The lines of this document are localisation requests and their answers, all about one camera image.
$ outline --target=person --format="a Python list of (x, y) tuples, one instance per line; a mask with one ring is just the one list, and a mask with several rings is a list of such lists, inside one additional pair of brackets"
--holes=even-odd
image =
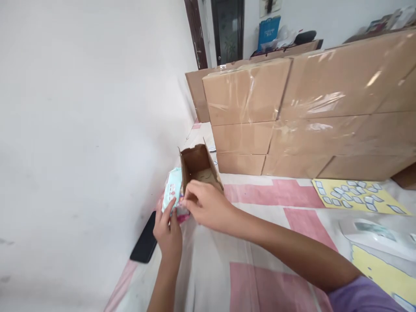
[[(174, 200), (156, 213), (153, 233), (162, 252), (148, 312), (173, 311), (182, 256), (182, 232)], [(234, 207), (214, 186), (192, 180), (182, 201), (195, 220), (214, 231), (257, 244), (328, 294), (334, 312), (404, 311), (342, 255), (307, 236)]]

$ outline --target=yellow paper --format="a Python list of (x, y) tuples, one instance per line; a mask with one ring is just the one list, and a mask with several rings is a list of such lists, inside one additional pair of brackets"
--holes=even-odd
[(312, 183), (327, 208), (412, 215), (377, 182), (313, 179)]
[(352, 245), (352, 263), (403, 307), (416, 306), (416, 279)]

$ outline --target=bed sheet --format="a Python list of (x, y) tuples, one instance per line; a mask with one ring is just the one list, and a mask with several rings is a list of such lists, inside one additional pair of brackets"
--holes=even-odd
[[(214, 145), (209, 123), (196, 123), (182, 148)], [(415, 232), (416, 218), (325, 208), (311, 180), (220, 174), (226, 197), (239, 209), (316, 239), (351, 259), (340, 231), (343, 218), (364, 218), (396, 231)], [(416, 191), (388, 180), (383, 187), (416, 215)], [(327, 296), (261, 247), (211, 231), (192, 216), (182, 225), (183, 253), (175, 311), (332, 311)], [(416, 277), (410, 261), (357, 244)], [(148, 264), (128, 261), (105, 309), (146, 311), (161, 260), (159, 246)]]

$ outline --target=door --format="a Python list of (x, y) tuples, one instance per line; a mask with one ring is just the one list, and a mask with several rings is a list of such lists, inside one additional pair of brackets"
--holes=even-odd
[(211, 0), (217, 65), (243, 59), (244, 0)]
[(192, 43), (198, 70), (208, 68), (198, 0), (185, 0), (185, 8), (186, 14), (188, 15), (189, 28), (191, 29)]

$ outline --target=black phone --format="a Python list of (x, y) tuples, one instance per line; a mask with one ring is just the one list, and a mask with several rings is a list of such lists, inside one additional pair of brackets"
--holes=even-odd
[(157, 244), (157, 241), (153, 235), (155, 220), (156, 211), (152, 212), (149, 221), (144, 227), (144, 230), (140, 235), (136, 246), (134, 246), (133, 251), (131, 252), (130, 260), (141, 263), (149, 263)]

